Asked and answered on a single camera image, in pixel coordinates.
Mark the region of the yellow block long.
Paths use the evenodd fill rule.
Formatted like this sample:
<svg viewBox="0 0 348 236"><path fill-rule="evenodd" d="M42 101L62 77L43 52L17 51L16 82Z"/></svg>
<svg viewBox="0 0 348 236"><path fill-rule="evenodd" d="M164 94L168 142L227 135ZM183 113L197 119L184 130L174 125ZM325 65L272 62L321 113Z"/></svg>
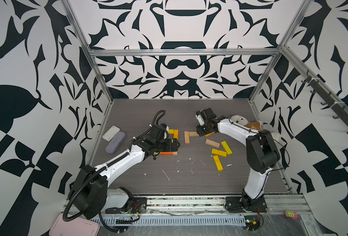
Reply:
<svg viewBox="0 0 348 236"><path fill-rule="evenodd" d="M218 171L223 171L223 166L221 164L220 158L218 155L213 156L213 160L215 162L216 168Z"/></svg>

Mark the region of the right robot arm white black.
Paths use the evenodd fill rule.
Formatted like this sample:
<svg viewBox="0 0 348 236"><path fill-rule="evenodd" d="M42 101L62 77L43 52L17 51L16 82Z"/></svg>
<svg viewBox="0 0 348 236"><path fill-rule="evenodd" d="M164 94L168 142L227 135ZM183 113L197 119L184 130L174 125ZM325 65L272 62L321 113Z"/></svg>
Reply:
<svg viewBox="0 0 348 236"><path fill-rule="evenodd" d="M268 176L275 170L274 167L280 159L276 140L271 132L253 130L231 118L218 117L210 108L197 111L196 119L199 122L196 127L199 136L212 132L221 133L245 145L250 167L248 181L242 190L241 198L237 201L227 200L225 208L228 211L254 211L263 202Z"/></svg>

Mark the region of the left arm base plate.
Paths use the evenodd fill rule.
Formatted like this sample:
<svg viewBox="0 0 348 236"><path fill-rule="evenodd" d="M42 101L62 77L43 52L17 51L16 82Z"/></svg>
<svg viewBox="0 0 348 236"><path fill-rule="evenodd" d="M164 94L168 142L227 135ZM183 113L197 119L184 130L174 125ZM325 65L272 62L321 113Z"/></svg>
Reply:
<svg viewBox="0 0 348 236"><path fill-rule="evenodd" d="M127 213L145 213L147 205L147 198L145 197L137 197L130 198L125 206L122 208L107 208L105 210L106 214L127 214Z"/></svg>

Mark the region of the red orange block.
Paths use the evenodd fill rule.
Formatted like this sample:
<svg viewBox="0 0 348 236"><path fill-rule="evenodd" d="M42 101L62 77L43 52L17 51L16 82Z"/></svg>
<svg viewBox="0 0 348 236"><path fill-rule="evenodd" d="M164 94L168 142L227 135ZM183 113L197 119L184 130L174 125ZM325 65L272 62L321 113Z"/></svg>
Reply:
<svg viewBox="0 0 348 236"><path fill-rule="evenodd" d="M174 152L160 152L160 155L174 155Z"/></svg>

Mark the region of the yellow block short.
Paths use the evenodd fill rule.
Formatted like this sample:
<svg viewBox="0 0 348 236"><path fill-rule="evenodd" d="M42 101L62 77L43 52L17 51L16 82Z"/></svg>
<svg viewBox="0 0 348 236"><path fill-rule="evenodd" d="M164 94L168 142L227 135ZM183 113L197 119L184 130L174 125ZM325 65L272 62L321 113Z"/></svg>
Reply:
<svg viewBox="0 0 348 236"><path fill-rule="evenodd" d="M218 150L218 149L212 149L211 150L211 153L213 154L213 155L218 155L218 156L222 156L222 157L227 157L227 152L226 151L222 151L222 150Z"/></svg>

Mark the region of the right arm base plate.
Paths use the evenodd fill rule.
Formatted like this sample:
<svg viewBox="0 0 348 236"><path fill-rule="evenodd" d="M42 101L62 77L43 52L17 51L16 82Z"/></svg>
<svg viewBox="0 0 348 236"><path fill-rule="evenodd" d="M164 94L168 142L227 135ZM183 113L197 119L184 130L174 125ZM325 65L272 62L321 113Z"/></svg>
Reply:
<svg viewBox="0 0 348 236"><path fill-rule="evenodd" d="M267 212L267 204L264 195L257 199L250 199L247 195L241 197L226 197L224 205L226 211L232 213L241 212Z"/></svg>

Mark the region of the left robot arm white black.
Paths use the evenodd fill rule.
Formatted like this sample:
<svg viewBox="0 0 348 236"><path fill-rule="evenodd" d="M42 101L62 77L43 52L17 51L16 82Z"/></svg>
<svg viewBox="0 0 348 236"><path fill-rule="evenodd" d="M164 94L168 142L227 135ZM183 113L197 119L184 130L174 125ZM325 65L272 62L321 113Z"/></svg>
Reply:
<svg viewBox="0 0 348 236"><path fill-rule="evenodd" d="M148 130L134 137L121 154L96 167L85 165L81 168L68 195L63 221L69 222L82 215L91 219L109 208L122 213L131 209L134 202L131 192L120 187L109 193L108 188L119 176L147 158L155 159L162 152L178 151L178 140L171 139L167 125L159 123L165 114L165 110L158 111Z"/></svg>

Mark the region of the amber orange block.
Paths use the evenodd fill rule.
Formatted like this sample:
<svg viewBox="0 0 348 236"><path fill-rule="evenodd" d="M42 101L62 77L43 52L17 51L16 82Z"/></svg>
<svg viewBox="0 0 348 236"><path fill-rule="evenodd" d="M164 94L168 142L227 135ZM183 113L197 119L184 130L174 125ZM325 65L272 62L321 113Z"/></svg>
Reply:
<svg viewBox="0 0 348 236"><path fill-rule="evenodd" d="M174 134L173 134L173 138L174 139L178 139L179 138L179 130L174 130Z"/></svg>

